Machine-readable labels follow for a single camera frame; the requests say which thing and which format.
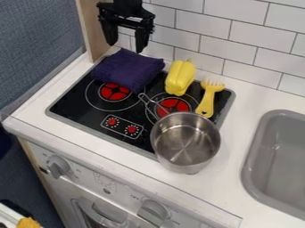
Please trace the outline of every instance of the yellow spatula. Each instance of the yellow spatula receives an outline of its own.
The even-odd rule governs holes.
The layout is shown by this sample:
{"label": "yellow spatula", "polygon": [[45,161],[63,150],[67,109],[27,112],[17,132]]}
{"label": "yellow spatula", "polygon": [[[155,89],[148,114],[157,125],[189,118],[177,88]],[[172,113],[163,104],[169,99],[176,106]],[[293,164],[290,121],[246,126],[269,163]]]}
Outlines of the yellow spatula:
{"label": "yellow spatula", "polygon": [[224,84],[219,84],[210,81],[202,81],[202,88],[205,90],[201,103],[196,109],[196,113],[203,115],[206,118],[211,118],[214,114],[214,98],[215,93],[225,89]]}

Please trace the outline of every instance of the tile backsplash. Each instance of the tile backsplash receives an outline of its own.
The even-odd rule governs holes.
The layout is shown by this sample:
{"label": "tile backsplash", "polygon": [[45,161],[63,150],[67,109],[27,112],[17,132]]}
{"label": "tile backsplash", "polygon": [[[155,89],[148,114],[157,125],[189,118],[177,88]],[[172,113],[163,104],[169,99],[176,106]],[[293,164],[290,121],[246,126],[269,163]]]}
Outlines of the tile backsplash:
{"label": "tile backsplash", "polygon": [[[305,96],[305,0],[144,0],[156,14],[143,54]],[[118,46],[135,51],[134,31]]]}

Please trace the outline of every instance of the stovetop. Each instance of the stovetop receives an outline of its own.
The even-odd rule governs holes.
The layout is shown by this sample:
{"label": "stovetop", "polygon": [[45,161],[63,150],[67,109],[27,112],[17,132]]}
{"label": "stovetop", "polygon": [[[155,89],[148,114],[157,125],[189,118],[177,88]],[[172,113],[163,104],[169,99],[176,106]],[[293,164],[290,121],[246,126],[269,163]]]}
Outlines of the stovetop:
{"label": "stovetop", "polygon": [[[141,93],[162,108],[153,102],[145,106],[138,95],[132,94],[129,89],[94,80],[91,74],[89,72],[78,81],[48,109],[47,114],[148,157],[154,154],[150,132],[156,118],[167,115],[166,111],[195,111],[204,96],[204,90],[197,81],[189,86],[183,96],[166,94],[164,82],[167,73],[161,72]],[[233,92],[229,90],[215,94],[215,113],[210,120],[218,127],[233,97]]]}

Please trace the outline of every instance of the oven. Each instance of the oven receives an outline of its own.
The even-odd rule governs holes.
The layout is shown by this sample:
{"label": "oven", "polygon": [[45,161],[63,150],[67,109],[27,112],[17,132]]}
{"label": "oven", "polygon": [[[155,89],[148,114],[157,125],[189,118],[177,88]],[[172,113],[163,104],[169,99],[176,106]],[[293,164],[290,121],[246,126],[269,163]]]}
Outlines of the oven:
{"label": "oven", "polygon": [[103,173],[29,146],[67,228],[210,228]]}

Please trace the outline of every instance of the yellow bell pepper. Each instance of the yellow bell pepper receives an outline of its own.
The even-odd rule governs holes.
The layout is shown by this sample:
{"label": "yellow bell pepper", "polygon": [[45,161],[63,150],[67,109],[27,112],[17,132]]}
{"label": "yellow bell pepper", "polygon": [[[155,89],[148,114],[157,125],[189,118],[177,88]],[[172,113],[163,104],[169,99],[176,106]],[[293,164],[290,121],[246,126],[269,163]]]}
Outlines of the yellow bell pepper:
{"label": "yellow bell pepper", "polygon": [[40,224],[34,221],[31,217],[22,218],[18,224],[17,228],[40,228]]}
{"label": "yellow bell pepper", "polygon": [[191,60],[174,61],[165,80],[165,91],[176,96],[184,95],[188,86],[194,81],[195,71]]}

